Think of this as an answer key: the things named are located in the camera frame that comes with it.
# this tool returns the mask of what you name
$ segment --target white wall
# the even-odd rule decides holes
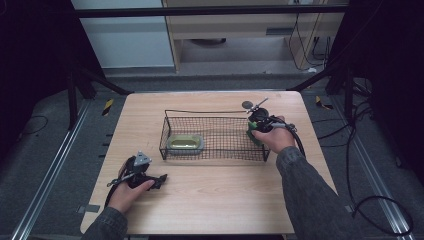
[[[72,0],[75,9],[162,7],[160,0]],[[102,68],[173,67],[164,17],[86,18]]]

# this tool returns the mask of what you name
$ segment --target black wire basket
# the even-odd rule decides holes
[[[184,113],[183,117],[169,117],[169,112]],[[266,161],[269,148],[255,144],[247,135],[248,120],[222,117],[223,113],[165,110],[160,153],[163,160],[243,159]],[[180,138],[180,145],[171,139]]]

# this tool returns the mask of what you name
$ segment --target metal mesh basket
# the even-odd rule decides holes
[[[188,116],[169,117],[169,112],[184,112]],[[196,117],[189,117],[191,113],[196,113]],[[207,116],[199,117],[202,112],[165,110],[159,147],[163,160],[232,158],[266,161],[270,150],[266,145],[257,146],[252,142],[246,133],[246,118],[216,117],[221,113],[224,112],[207,112]],[[199,136],[202,144],[197,149],[173,149],[169,139],[176,135]]]

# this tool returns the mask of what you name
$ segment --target gray carpet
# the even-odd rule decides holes
[[[286,89],[307,79],[308,75],[256,74],[230,76],[186,76],[186,77],[149,77],[143,79],[111,79],[115,84],[137,92],[145,91],[200,91],[200,90],[259,90]],[[90,199],[103,156],[107,152],[104,143],[110,141],[125,96],[94,84],[98,94],[90,101],[88,115],[77,139],[63,165],[59,177],[43,207],[32,234],[80,236],[79,226],[82,214],[77,208],[86,205]],[[322,92],[313,87],[310,92]],[[109,98],[114,99],[108,116],[102,116],[104,105]],[[315,94],[303,94],[311,121],[340,119],[335,110],[318,107]],[[355,103],[362,101],[355,98]],[[23,135],[11,151],[7,169],[1,172],[0,196],[0,235],[9,235],[17,226],[29,206],[45,172],[48,170],[68,127],[68,106],[66,92],[51,96],[34,109],[34,116],[48,119],[43,128],[44,118],[32,118],[25,131],[34,132]],[[313,123],[317,136],[328,134],[343,126],[340,120]],[[400,201],[412,214],[415,223],[414,236],[424,239],[424,202],[423,186],[408,169],[397,168],[394,156],[377,124],[368,116],[358,123],[359,137],[364,142],[374,164],[387,183],[396,200]],[[339,134],[320,141],[322,146],[343,144],[348,134]],[[349,205],[346,187],[345,150],[346,147],[323,147],[331,175],[342,201]],[[356,154],[352,152],[350,172],[354,196],[357,200],[373,195],[373,190],[360,166]],[[379,204],[373,202],[364,206],[364,212],[377,222],[390,229]],[[361,216],[357,217],[364,235],[375,239],[396,239],[375,229]]]

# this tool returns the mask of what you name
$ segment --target gray sleeve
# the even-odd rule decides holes
[[[82,236],[85,239],[122,240],[127,233],[128,221],[118,210],[106,207]]]
[[[278,154],[277,168],[298,239],[363,239],[337,194],[296,147]]]

